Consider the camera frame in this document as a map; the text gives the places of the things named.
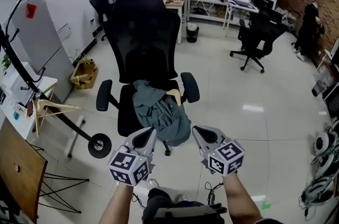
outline trash can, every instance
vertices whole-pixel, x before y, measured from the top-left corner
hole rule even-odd
[[[195,43],[198,39],[199,27],[195,23],[187,23],[186,35],[187,41]]]

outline gray jacket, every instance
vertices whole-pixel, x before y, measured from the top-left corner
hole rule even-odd
[[[191,121],[183,105],[178,106],[166,91],[151,87],[145,80],[133,83],[137,92],[133,95],[133,106],[143,127],[154,126],[159,140],[169,146],[178,146],[191,134]]]

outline chair seat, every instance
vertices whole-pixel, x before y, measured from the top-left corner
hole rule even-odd
[[[178,83],[175,80],[165,80],[159,82],[149,82],[151,87],[170,91],[178,89]],[[118,133],[123,137],[143,128],[140,124],[133,106],[133,95],[136,92],[133,84],[125,85],[120,92],[119,114],[118,114]]]

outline white sneaker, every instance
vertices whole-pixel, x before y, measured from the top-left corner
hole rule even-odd
[[[305,62],[305,56],[303,56],[301,53],[297,53],[297,57],[298,57],[302,62]]]
[[[300,53],[300,51],[301,51],[301,48],[300,48],[300,47],[298,47],[297,49],[294,48],[294,49],[292,50],[293,53]]]
[[[159,184],[156,179],[149,179],[147,182],[147,188],[150,191],[153,188],[159,188]]]
[[[181,202],[181,201],[188,201],[188,199],[186,198],[185,195],[180,194],[180,195],[177,197],[177,199],[176,199],[176,203],[179,203],[179,202]]]

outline human arm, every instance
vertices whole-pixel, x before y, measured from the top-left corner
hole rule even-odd
[[[254,224],[263,219],[236,173],[224,177],[224,187],[233,224]]]
[[[128,224],[133,187],[120,183],[99,224]]]

